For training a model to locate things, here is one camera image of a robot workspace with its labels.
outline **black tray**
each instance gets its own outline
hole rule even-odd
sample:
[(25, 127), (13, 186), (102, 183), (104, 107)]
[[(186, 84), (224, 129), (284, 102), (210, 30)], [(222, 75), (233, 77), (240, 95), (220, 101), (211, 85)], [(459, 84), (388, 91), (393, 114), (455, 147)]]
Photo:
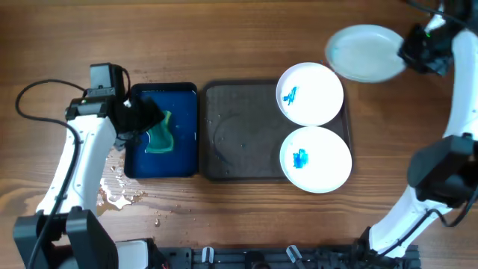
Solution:
[[(199, 172), (216, 182), (284, 182), (279, 163), (284, 139), (302, 126), (276, 103), (277, 80), (214, 81), (199, 99)], [(323, 125), (352, 152), (347, 99)]]

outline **white bowl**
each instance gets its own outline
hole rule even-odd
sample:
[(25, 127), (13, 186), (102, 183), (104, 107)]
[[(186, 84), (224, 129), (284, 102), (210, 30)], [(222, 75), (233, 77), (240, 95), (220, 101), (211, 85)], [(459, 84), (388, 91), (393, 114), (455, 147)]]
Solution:
[[(307, 155), (302, 163), (294, 161), (300, 150)], [(294, 185), (316, 194), (339, 188), (352, 171), (352, 155), (345, 142), (322, 127), (292, 132), (282, 143), (279, 158), (284, 174)]]
[(405, 62), (398, 56), (403, 38), (378, 25), (354, 25), (334, 34), (326, 59), (338, 74), (353, 81), (377, 83), (400, 74)]
[(282, 113), (301, 126), (320, 126), (333, 119), (344, 102), (336, 74), (316, 63), (296, 64), (279, 79), (276, 100)]

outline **green object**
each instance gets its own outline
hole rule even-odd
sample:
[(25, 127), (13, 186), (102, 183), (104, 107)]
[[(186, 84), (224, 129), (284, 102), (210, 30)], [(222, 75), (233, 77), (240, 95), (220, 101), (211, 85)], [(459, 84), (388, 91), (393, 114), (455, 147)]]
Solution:
[(171, 112), (163, 111), (164, 120), (148, 130), (149, 144), (146, 146), (146, 153), (171, 152), (174, 147), (173, 135), (168, 129)]

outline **wooden table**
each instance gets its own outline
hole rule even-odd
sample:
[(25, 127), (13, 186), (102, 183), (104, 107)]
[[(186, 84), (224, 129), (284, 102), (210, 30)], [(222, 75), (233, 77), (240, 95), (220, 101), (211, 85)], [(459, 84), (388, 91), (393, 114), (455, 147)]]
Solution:
[[(13, 224), (34, 213), (65, 139), (63, 128), (16, 114), (14, 99), (25, 85), (61, 78), (88, 87), (89, 65), (108, 61), (126, 67), (134, 84), (191, 81), (202, 88), (217, 78), (278, 78), (294, 64), (325, 60), (326, 41), (346, 26), (371, 23), (405, 35), (413, 22), (427, 19), (401, 1), (381, 0), (1, 7), (0, 268), (22, 267)], [(355, 167), (338, 190), (315, 195), (288, 183), (221, 185), (201, 176), (130, 180), (121, 187), (117, 152), (105, 166), (107, 186), (136, 195), (136, 203), (100, 212), (99, 219), (114, 240), (154, 236), (160, 246), (351, 243), (400, 197), (411, 154), (441, 138), (453, 76), (408, 70), (381, 84), (344, 84)], [(68, 87), (41, 86), (22, 107), (63, 119), (78, 95)], [(112, 166), (118, 168), (113, 172)], [(477, 213), (472, 210), (456, 229), (436, 222), (415, 241), (423, 268), (476, 267)]]

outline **blue object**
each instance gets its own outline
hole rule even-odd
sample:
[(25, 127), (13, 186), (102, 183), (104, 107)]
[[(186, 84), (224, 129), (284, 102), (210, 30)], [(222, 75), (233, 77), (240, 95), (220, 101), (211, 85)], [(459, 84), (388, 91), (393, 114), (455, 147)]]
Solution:
[(174, 147), (170, 152), (147, 153), (149, 136), (139, 146), (128, 146), (125, 174), (132, 179), (188, 177), (198, 171), (197, 95), (192, 83), (136, 84), (132, 94), (150, 97), (162, 111), (170, 111), (169, 130)]
[(174, 150), (174, 139), (170, 132), (171, 112), (163, 111), (164, 120), (147, 131), (149, 143), (146, 145), (146, 153), (168, 153)]
[(308, 163), (308, 154), (305, 149), (299, 149), (299, 153), (294, 153), (294, 167), (302, 168)]
[(292, 102), (294, 102), (294, 100), (296, 98), (297, 88), (298, 88), (297, 86), (292, 88), (291, 93), (289, 93), (289, 95), (287, 95), (287, 96), (284, 96), (284, 101), (289, 101), (289, 103), (287, 105), (291, 105)]

